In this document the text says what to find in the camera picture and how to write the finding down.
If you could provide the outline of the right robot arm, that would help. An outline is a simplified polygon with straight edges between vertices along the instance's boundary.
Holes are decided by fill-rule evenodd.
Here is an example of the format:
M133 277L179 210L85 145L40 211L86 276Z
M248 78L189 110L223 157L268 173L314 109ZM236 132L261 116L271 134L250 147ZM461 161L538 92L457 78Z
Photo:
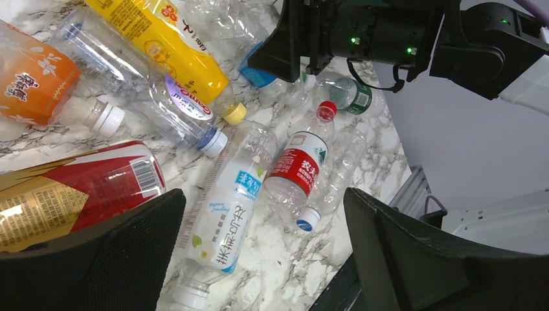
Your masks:
M284 1L271 35L248 59L286 82L320 74L335 57L392 66L397 93L423 72L488 100L548 113L548 16L497 2Z

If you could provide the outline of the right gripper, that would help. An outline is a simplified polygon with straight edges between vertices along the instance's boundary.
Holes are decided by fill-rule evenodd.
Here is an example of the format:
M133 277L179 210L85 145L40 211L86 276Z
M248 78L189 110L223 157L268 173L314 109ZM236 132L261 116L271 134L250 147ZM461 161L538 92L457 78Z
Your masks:
M341 57L394 65L411 82L429 66L443 10L443 1L284 1L248 64L294 82L302 57L314 75Z

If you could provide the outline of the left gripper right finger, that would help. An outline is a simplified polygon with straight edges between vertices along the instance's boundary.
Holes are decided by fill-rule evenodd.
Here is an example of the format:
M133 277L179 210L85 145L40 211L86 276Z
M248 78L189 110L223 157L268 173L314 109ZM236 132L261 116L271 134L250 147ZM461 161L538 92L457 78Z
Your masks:
M393 216L391 233L413 310L547 310L548 257L486 246L420 221Z

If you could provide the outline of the red label bottle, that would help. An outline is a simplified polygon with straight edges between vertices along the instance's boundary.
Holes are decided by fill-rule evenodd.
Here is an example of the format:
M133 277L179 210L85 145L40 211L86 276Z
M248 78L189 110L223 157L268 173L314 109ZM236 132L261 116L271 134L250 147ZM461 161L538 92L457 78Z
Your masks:
M287 143L263 183L265 204L279 213L305 204L330 154L338 108L325 100L293 121Z

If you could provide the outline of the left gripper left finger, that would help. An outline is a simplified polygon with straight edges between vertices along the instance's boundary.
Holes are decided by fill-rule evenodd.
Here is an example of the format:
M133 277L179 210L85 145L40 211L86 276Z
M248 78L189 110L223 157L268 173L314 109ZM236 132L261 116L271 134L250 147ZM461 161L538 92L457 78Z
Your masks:
M74 233L1 253L2 310L155 310L186 197L181 189Z

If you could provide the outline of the blue label crushed bottle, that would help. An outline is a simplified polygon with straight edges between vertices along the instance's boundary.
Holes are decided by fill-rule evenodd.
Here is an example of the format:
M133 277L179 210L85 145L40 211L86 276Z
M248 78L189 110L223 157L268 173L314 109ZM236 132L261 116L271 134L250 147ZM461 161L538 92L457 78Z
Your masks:
M249 57L261 47L262 41L258 42L245 56L245 58L242 60L241 64L239 65L238 69L241 74L245 76L252 84L254 84L258 88L262 88L265 86L268 86L272 82L276 80L276 76L267 73L265 71L261 71L255 68L252 68L248 64Z

